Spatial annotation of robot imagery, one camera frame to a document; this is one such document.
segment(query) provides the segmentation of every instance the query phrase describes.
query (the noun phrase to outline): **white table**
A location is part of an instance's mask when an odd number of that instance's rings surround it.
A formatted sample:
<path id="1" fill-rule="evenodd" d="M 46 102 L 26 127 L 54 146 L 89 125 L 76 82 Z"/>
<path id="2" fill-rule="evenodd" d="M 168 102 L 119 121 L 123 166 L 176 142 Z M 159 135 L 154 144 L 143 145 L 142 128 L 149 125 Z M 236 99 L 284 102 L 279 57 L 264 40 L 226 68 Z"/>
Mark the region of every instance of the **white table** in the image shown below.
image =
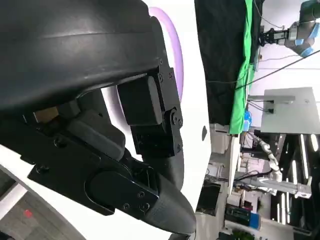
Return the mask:
<path id="1" fill-rule="evenodd" d="M 184 62 L 184 90 L 181 103 L 183 127 L 181 136 L 184 152 L 184 185 L 182 193 L 193 208 L 198 203 L 210 154 L 210 128 L 203 64 L 201 60 L 194 0 L 144 0 L 149 7 L 163 9 L 171 18 L 178 32 Z M 172 59 L 170 42 L 166 39 L 169 60 Z M 103 90 L 112 124 L 126 135 L 126 147 L 135 153 L 130 129 L 118 119 L 110 101 L 110 89 Z M 203 127 L 208 134 L 202 141 Z M 87 240 L 139 239 L 166 240 L 170 233 L 157 229 L 117 210 L 112 216 L 103 216 L 42 185 L 27 179 L 32 165 L 20 160 L 20 156 L 0 146 L 0 165 L 3 170 L 24 187 L 46 201 L 72 224 Z"/>

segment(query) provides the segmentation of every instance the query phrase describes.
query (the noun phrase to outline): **white panel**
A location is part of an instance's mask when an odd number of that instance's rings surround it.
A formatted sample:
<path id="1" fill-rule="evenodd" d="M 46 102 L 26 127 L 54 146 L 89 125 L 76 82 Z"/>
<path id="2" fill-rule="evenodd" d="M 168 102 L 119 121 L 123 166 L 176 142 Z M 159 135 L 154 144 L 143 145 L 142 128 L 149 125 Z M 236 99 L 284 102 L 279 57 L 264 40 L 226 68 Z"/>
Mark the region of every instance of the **white panel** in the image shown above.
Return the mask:
<path id="1" fill-rule="evenodd" d="M 255 73 L 254 78 L 258 79 L 271 72 L 274 69 L 262 69 Z M 260 81 L 252 84 L 250 95 L 264 95 L 266 89 L 287 89 L 312 87 L 316 102 L 320 101 L 320 70 L 296 70 L 284 69 L 274 73 Z M 262 102 L 257 102 L 259 106 L 263 106 Z M 249 106 L 249 111 L 252 113 L 252 126 L 261 127 L 262 111 Z"/>
<path id="2" fill-rule="evenodd" d="M 274 113 L 262 114 L 264 133 L 320 134 L 320 118 L 312 87 L 268 89 L 266 96 L 295 96 L 292 103 L 274 102 Z"/>
<path id="3" fill-rule="evenodd" d="M 229 180 L 228 180 L 228 194 L 231 194 L 234 186 L 238 158 L 240 157 L 240 147 L 241 147 L 240 137 L 232 137 L 231 152 L 230 152 Z"/>

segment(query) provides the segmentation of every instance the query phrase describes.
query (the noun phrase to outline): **white wall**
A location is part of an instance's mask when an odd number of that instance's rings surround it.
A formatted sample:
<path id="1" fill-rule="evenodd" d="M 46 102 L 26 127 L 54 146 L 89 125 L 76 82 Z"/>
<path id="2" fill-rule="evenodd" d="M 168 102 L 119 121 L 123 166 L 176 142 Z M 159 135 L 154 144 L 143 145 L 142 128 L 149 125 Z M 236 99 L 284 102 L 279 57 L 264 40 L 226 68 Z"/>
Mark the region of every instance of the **white wall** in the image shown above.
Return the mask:
<path id="1" fill-rule="evenodd" d="M 271 23 L 289 28 L 294 21 L 299 20 L 300 6 L 304 0 L 266 0 L 263 4 L 262 16 Z M 275 28 L 269 23 L 262 20 L 264 30 Z M 314 50 L 320 50 L 320 38 L 316 39 L 313 46 Z M 281 67 L 300 59 L 299 56 L 293 56 L 281 60 L 278 59 L 290 55 L 295 55 L 290 49 L 276 44 L 268 44 L 261 48 L 262 62 L 259 63 L 259 70 L 255 73 L 254 78 L 258 79 Z M 265 79 L 254 83 L 250 89 L 250 95 L 263 95 L 266 89 L 283 89 L 283 88 L 301 88 L 313 87 L 315 100 L 320 101 L 320 53 L 304 59 L 287 69 L 283 69 Z M 249 107 L 252 113 L 252 125 L 254 127 L 261 126 L 262 112 L 253 107 Z"/>

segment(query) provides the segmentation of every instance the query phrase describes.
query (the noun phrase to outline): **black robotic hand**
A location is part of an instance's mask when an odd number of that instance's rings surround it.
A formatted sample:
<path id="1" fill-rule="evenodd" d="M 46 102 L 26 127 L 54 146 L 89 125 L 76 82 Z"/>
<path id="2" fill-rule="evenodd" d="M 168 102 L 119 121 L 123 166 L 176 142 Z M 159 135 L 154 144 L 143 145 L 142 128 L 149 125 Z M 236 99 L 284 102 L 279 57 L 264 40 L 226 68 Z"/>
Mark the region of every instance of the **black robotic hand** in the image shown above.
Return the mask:
<path id="1" fill-rule="evenodd" d="M 175 74 L 148 7 L 11 0 L 0 21 L 0 144 L 34 165 L 28 177 L 103 215 L 193 233 Z M 143 162 L 108 117 L 100 88 L 114 85 Z"/>

